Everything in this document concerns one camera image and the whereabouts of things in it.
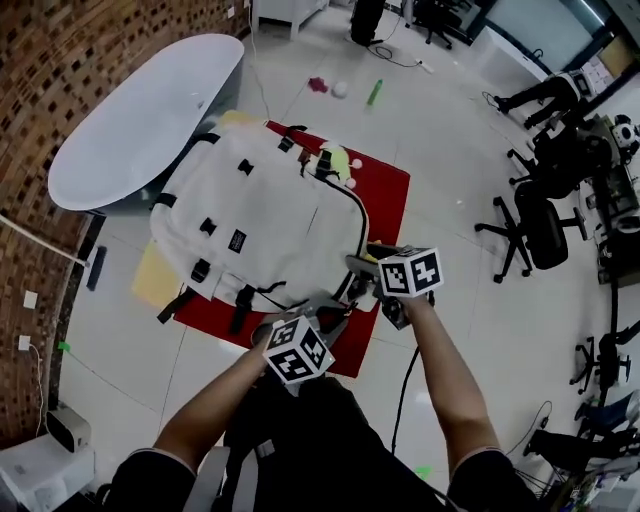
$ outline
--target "green marker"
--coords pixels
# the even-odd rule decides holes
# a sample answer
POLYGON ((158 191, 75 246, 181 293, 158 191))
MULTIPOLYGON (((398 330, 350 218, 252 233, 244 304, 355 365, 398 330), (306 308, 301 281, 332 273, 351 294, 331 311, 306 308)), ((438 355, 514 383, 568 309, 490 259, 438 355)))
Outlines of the green marker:
POLYGON ((373 91, 371 91, 371 94, 369 95, 369 99, 367 100, 367 105, 369 105, 370 107, 373 106, 373 102, 376 101, 376 96, 380 92, 381 87, 382 87, 382 79, 376 82, 376 85, 374 86, 373 91))

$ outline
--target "black sneaker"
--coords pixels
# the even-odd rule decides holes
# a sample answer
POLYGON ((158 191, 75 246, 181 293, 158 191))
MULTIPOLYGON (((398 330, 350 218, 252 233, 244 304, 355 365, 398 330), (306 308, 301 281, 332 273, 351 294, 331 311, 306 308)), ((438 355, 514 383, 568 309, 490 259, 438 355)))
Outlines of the black sneaker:
POLYGON ((507 100, 504 98, 500 98, 499 96, 494 96, 493 101, 496 102, 496 107, 498 111, 502 112, 505 116, 509 113, 509 108, 507 107, 507 100))

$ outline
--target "green tape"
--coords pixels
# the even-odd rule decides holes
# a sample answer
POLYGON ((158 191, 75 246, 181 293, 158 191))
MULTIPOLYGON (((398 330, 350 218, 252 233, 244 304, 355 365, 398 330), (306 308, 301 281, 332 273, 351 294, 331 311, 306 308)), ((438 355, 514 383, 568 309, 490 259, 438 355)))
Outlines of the green tape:
POLYGON ((426 480, 427 478, 429 478, 429 475, 431 474, 432 470, 433 470, 433 468, 431 468, 430 466, 424 466, 424 467, 421 467, 421 468, 414 469, 413 472, 416 475, 418 475, 420 480, 426 480))

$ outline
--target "hand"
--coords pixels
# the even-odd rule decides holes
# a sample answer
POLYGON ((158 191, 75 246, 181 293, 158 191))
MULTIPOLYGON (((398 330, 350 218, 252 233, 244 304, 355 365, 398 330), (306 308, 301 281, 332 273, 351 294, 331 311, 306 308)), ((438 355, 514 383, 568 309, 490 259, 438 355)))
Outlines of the hand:
POLYGON ((428 295, 419 295, 418 297, 398 297, 398 300, 403 305, 405 315, 407 315, 409 321, 415 315, 430 310, 435 304, 433 292, 429 292, 428 295))

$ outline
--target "power outlet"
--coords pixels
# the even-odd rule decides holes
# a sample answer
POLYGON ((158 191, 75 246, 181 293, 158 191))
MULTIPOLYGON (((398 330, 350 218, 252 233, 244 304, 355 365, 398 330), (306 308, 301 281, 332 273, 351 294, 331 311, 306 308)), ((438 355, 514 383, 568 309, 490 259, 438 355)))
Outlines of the power outlet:
POLYGON ((26 352, 29 350, 29 345, 31 345, 31 336, 21 334, 18 338, 18 350, 26 352))

